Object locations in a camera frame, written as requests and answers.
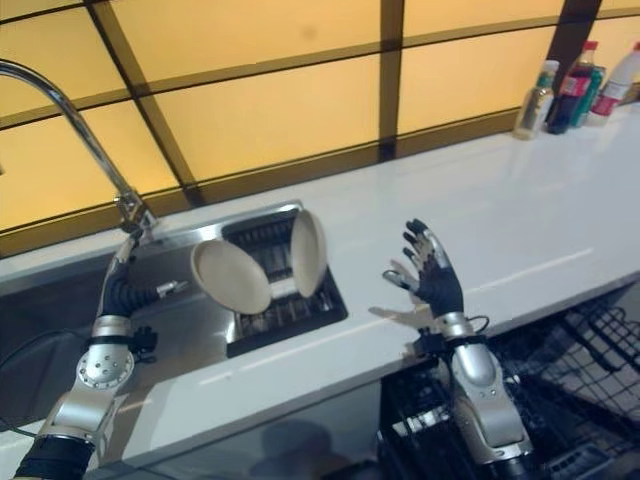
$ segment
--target white countertop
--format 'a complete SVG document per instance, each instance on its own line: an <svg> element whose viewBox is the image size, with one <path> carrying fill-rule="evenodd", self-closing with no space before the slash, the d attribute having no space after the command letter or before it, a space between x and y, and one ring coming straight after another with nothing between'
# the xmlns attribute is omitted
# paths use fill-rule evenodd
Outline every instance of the white countertop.
<svg viewBox="0 0 640 480"><path fill-rule="evenodd" d="M144 465L397 369L427 317L380 275L402 260L404 222L414 217L445 245L467 314L489 315L494 331L636 280L639 135L635 104L602 129L532 142L494 135L166 217L161 230L170 231L300 199L322 221L349 317L157 384L118 417L139 413L122 458ZM104 232L0 260L0 282L108 252L121 239ZM0 435L0 478L29 446Z"/></svg>

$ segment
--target chrome faucet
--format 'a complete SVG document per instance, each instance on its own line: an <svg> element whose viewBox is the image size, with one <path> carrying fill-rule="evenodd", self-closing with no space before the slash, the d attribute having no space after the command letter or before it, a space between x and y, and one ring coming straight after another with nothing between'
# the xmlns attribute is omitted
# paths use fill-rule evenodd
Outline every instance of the chrome faucet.
<svg viewBox="0 0 640 480"><path fill-rule="evenodd" d="M82 142L89 149L100 168L102 168L107 177L109 177L109 180L111 180L111 183L113 183L118 190L114 202L122 215L120 227L128 233L138 229L149 231L153 228L157 223L155 216L151 213L149 207L144 200L142 200L138 192L127 183L118 171L117 167L109 158L109 155L107 155L107 152L104 151L102 145L100 145L100 142L98 142L98 139L89 128L89 125L87 125L87 122L85 122L84 118L78 110L76 110L69 98L38 72L19 63L0 58L0 75L6 75L28 83L44 93L58 106Z"/></svg>

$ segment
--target black wire rack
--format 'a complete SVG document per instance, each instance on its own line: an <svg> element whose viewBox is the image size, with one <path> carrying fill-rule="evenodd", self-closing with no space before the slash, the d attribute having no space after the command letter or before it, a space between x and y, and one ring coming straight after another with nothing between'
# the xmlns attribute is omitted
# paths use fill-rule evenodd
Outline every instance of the black wire rack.
<svg viewBox="0 0 640 480"><path fill-rule="evenodd" d="M548 478L595 478L615 458L639 453L639 332L603 297L490 339ZM436 365L383 380L380 455L404 466L392 478L490 478L451 419Z"/></svg>
<svg viewBox="0 0 640 480"><path fill-rule="evenodd" d="M246 251L264 269L270 283L286 281L291 267L291 232L297 211L279 212L223 228L222 236ZM227 347L233 357L285 338L343 320L347 309L331 271L314 295L297 292L274 299L256 315L236 314L238 340Z"/></svg>
<svg viewBox="0 0 640 480"><path fill-rule="evenodd" d="M569 444L640 448L640 323L606 299L497 337L494 351Z"/></svg>

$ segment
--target robotic hand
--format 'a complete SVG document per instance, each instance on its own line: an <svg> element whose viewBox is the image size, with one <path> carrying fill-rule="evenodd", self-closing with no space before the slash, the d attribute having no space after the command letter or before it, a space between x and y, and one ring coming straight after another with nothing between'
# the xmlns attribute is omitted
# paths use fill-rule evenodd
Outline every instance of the robotic hand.
<svg viewBox="0 0 640 480"><path fill-rule="evenodd" d="M129 284L131 253L141 236L142 231L132 233L111 260L89 348L78 362L75 383L49 413L14 478L79 480L84 476L113 415L114 399L133 372L129 317L186 286L176 281L157 288Z"/></svg>
<svg viewBox="0 0 640 480"><path fill-rule="evenodd" d="M404 238L412 249L403 253L418 270L419 281L396 270L383 277L431 307L439 333L421 329L416 352L447 363L452 416L474 462L494 478L539 478L533 446L505 390L502 368L464 315L462 288L442 244L420 220L407 222L407 229Z"/></svg>

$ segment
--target plastic bottle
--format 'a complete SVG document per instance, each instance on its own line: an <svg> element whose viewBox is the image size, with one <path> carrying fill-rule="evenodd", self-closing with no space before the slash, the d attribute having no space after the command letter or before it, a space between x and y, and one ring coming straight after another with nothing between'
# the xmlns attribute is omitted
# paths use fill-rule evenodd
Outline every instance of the plastic bottle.
<svg viewBox="0 0 640 480"><path fill-rule="evenodd" d="M582 54L573 62L564 77L558 98L551 107L551 113L547 119L549 133L560 134L569 129L573 111L591 83L591 72L594 68L593 52L597 47L598 42L585 42Z"/></svg>
<svg viewBox="0 0 640 480"><path fill-rule="evenodd" d="M521 140L531 140L540 131L553 103L551 85L559 65L556 60L546 60L542 64L536 86L527 93L520 112L518 112L513 128L514 137Z"/></svg>
<svg viewBox="0 0 640 480"><path fill-rule="evenodd" d="M573 128L579 128L584 125L587 115L589 115L591 105L593 105L598 95L598 90L600 89L600 85L602 85L606 72L607 69L604 67L593 68L591 72L591 83L589 84L589 88L587 88L587 93L582 96L571 116L571 126Z"/></svg>
<svg viewBox="0 0 640 480"><path fill-rule="evenodd" d="M609 80L596 98L587 117L587 125L602 126L607 123L614 107L622 100L633 83L633 76L640 70L640 42L613 69Z"/></svg>

